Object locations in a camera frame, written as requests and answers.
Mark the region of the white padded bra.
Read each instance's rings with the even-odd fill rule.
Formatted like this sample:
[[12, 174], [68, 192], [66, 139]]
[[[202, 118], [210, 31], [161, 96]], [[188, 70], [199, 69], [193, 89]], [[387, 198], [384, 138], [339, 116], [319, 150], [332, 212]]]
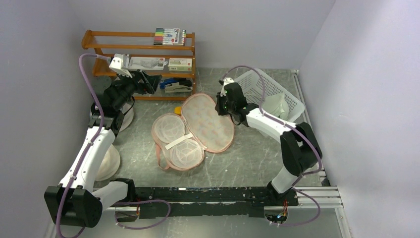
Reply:
[[283, 120], [287, 120], [289, 116], [289, 106], [286, 102], [284, 93], [266, 97], [262, 104], [262, 109]]

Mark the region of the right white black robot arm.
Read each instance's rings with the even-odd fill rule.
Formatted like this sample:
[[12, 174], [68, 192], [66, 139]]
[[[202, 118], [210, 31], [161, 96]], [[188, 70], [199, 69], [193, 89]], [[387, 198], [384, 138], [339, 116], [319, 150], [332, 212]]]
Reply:
[[238, 124], [257, 129], [280, 144], [283, 168], [269, 182], [267, 192], [268, 201], [280, 205], [286, 199], [286, 191], [307, 174], [308, 169], [322, 166], [322, 152], [312, 127], [306, 122], [286, 122], [257, 104], [247, 102], [242, 88], [231, 78], [221, 80], [220, 84], [222, 89], [216, 95], [217, 113], [229, 115]]

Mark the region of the floral pink mesh laundry bag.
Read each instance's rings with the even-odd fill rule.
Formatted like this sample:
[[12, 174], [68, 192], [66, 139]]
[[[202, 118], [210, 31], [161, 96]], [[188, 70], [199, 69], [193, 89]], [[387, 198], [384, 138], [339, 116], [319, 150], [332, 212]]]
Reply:
[[200, 165], [206, 152], [229, 148], [234, 124], [228, 116], [219, 116], [215, 106], [213, 98], [198, 93], [186, 99], [180, 114], [167, 113], [154, 121], [151, 134], [161, 169], [187, 171]]

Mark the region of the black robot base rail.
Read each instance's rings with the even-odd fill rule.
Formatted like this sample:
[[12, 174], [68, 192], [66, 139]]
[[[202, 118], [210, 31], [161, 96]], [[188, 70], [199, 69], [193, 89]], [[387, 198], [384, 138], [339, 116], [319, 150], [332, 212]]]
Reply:
[[269, 208], [282, 210], [297, 206], [298, 198], [289, 189], [278, 195], [266, 186], [248, 187], [137, 187], [135, 202], [113, 205], [110, 210], [139, 212], [139, 219], [157, 217], [235, 216], [262, 218]]

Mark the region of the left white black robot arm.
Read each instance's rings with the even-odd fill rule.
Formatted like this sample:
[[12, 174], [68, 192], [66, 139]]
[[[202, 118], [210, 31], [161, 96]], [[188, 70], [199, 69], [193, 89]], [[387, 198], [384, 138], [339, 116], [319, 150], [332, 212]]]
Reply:
[[125, 114], [122, 107], [135, 93], [154, 94], [161, 75], [148, 75], [142, 70], [130, 76], [120, 76], [113, 81], [108, 76], [97, 78], [87, 86], [95, 100], [85, 140], [72, 167], [57, 186], [47, 187], [44, 199], [57, 227], [60, 225], [93, 228], [107, 208], [137, 202], [137, 192], [132, 179], [118, 178], [94, 191], [100, 165], [107, 150], [116, 139]]

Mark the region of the white perforated plastic basket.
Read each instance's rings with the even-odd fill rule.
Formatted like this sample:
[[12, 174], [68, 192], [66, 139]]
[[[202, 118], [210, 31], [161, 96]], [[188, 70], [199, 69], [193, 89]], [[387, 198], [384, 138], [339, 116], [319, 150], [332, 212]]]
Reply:
[[[261, 69], [257, 68], [256, 71], [264, 80], [264, 98], [268, 99], [269, 96], [283, 93], [285, 101], [289, 106], [287, 121], [294, 122], [305, 111], [304, 104]], [[248, 103], [260, 104], [263, 93], [263, 85], [255, 71], [248, 70], [236, 77], [234, 81], [241, 86]]]

